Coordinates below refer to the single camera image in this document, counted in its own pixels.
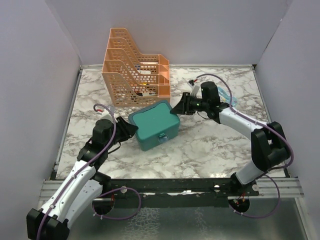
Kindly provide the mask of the teal plastic medicine box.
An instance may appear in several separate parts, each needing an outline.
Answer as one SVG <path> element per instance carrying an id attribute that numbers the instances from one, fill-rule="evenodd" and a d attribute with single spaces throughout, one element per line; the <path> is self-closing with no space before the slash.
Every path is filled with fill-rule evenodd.
<path id="1" fill-rule="evenodd" d="M 161 100 L 128 116 L 130 124 L 138 127 L 135 137 L 143 151 L 157 147 L 178 135 L 181 124 L 167 100 Z"/>

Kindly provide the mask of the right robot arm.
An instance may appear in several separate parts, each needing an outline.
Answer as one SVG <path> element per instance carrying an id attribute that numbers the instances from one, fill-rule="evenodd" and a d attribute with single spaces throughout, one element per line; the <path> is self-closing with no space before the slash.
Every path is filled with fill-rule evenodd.
<path id="1" fill-rule="evenodd" d="M 248 184 L 288 160 L 292 151 L 285 143 L 285 135 L 278 122 L 266 123 L 236 111 L 220 100 L 218 87 L 212 81 L 202 83 L 199 88 L 201 98 L 184 92 L 170 113 L 193 115 L 205 112 L 210 120 L 228 126 L 250 140 L 251 161 L 232 174 L 229 184 L 230 191 L 240 196 L 247 191 Z"/>

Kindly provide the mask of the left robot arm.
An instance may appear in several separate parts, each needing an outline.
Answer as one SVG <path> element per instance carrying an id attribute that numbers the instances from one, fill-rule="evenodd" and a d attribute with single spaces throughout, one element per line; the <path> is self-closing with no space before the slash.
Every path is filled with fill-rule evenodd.
<path id="1" fill-rule="evenodd" d="M 98 169 L 108 158 L 109 149 L 132 138 L 138 127 L 121 116 L 100 119 L 92 136 L 79 151 L 77 160 L 63 183 L 40 209 L 31 209 L 26 216 L 30 240 L 66 240 L 79 215 L 97 197 L 106 197 L 111 190 L 110 177 Z"/>

